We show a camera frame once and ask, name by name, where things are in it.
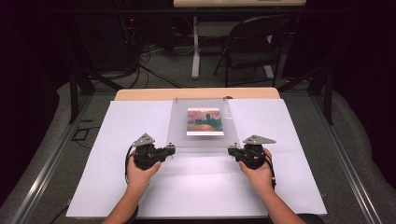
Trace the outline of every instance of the white desk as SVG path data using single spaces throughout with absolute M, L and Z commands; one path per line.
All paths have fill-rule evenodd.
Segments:
M 174 0 L 174 7 L 303 7 L 306 0 Z M 193 19 L 194 55 L 191 78 L 199 78 L 200 52 L 198 36 L 228 35 L 236 25 L 234 22 L 203 22 L 204 28 L 199 28 L 198 19 Z M 273 76 L 270 66 L 265 66 L 267 76 Z
M 174 96 L 235 98 L 229 104 L 240 142 L 253 133 L 276 140 L 267 147 L 274 155 L 277 194 L 296 213 L 327 213 L 288 109 L 276 90 L 215 88 L 120 91 L 107 110 L 67 217 L 106 217 L 110 213 L 126 189 L 124 159 L 132 142 L 149 133 L 156 147 L 166 145 L 172 108 L 169 99 Z M 209 149 L 186 152 L 177 147 L 174 158 L 166 159 L 152 177 L 139 203 L 138 217 L 266 217 L 265 207 L 228 155 L 227 146 Z

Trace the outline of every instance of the black chair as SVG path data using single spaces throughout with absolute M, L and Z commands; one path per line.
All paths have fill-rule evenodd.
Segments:
M 235 25 L 230 35 L 222 38 L 223 52 L 216 67 L 225 66 L 225 87 L 263 82 L 271 79 L 247 81 L 233 85 L 228 84 L 229 68 L 258 68 L 265 65 L 274 65 L 272 86 L 276 84 L 277 69 L 282 52 L 284 37 L 295 27 L 296 20 L 289 15 L 273 15 L 254 17 Z M 225 58 L 225 65 L 220 65 Z

